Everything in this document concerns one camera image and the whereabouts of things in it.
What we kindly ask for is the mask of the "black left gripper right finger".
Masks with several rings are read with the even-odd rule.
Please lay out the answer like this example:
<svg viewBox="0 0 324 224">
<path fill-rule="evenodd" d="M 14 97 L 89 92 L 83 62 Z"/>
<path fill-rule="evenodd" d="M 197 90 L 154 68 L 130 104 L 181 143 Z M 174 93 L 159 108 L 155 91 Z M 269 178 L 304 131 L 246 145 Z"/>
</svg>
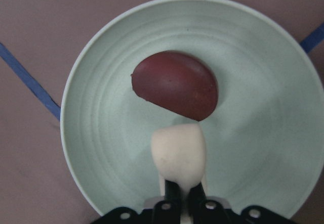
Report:
<svg viewBox="0 0 324 224">
<path fill-rule="evenodd" d="M 228 223 L 223 205 L 207 198 L 202 183 L 190 189 L 188 194 L 188 212 L 193 224 Z"/>
</svg>

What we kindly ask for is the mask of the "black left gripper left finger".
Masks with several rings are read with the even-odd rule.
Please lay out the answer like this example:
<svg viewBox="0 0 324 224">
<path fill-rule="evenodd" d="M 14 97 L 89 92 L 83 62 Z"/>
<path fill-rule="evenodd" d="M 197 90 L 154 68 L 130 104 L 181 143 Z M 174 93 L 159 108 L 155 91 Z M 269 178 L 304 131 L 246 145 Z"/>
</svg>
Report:
<svg viewBox="0 0 324 224">
<path fill-rule="evenodd" d="M 153 206 L 152 223 L 179 224 L 181 222 L 182 200 L 177 183 L 165 180 L 165 195 Z"/>
</svg>

